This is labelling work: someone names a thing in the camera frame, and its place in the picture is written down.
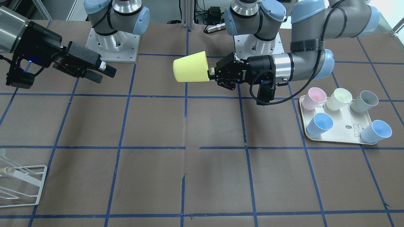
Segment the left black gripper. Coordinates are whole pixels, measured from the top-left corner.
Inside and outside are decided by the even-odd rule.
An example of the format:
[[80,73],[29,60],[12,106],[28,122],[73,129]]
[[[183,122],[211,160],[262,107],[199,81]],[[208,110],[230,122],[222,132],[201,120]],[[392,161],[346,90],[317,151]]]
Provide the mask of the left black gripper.
[[265,88],[275,89],[275,64],[272,56],[250,56],[238,59],[230,53],[208,69],[208,77],[215,77],[219,86],[233,90],[235,84],[261,84]]

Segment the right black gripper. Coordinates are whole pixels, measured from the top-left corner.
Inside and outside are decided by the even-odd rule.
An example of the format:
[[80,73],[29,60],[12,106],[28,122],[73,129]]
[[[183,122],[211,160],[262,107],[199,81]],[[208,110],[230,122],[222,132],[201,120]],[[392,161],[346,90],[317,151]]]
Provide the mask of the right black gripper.
[[31,21],[24,30],[21,40],[14,50],[13,66],[21,60],[48,68],[53,67],[75,78],[85,78],[100,84],[103,76],[114,78],[117,69],[102,62],[100,54],[70,41],[62,46],[62,37],[49,29]]

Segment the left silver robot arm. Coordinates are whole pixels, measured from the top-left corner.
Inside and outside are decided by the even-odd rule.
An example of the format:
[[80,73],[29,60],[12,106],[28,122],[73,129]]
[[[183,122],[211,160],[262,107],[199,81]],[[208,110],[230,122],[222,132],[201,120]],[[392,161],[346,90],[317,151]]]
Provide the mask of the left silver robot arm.
[[[285,6],[277,0],[234,0],[224,12],[229,35],[253,37],[254,44],[275,41],[284,17]],[[258,54],[240,59],[230,53],[208,72],[209,79],[232,90],[235,84],[248,83],[283,86],[290,81],[322,79],[334,68],[333,54],[324,48],[324,40],[354,38],[372,33],[378,26],[380,13],[362,0],[331,0],[329,8],[323,0],[302,0],[291,12],[290,52]]]

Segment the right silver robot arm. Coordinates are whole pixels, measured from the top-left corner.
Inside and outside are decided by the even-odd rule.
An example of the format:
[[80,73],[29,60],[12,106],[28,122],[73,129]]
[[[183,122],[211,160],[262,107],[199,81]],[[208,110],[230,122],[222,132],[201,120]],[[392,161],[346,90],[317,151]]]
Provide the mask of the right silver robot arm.
[[71,20],[78,0],[57,0],[67,20],[54,20],[52,31],[6,6],[1,6],[1,56],[9,64],[6,85],[30,89],[36,77],[53,67],[74,78],[101,83],[103,76],[113,78],[116,69],[108,62],[134,63],[140,36],[150,23],[150,9],[141,0],[84,0],[88,20],[77,26]]

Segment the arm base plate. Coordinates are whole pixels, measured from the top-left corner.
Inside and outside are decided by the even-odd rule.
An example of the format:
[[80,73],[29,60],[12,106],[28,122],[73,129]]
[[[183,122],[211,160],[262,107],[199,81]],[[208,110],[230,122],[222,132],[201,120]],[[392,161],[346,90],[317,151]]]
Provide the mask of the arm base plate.
[[85,47],[99,53],[106,63],[136,63],[140,38],[140,35],[122,31],[102,36],[92,28]]
[[284,47],[280,34],[277,33],[274,40],[262,41],[253,34],[233,36],[234,52],[239,59],[247,59],[252,56],[284,54]]

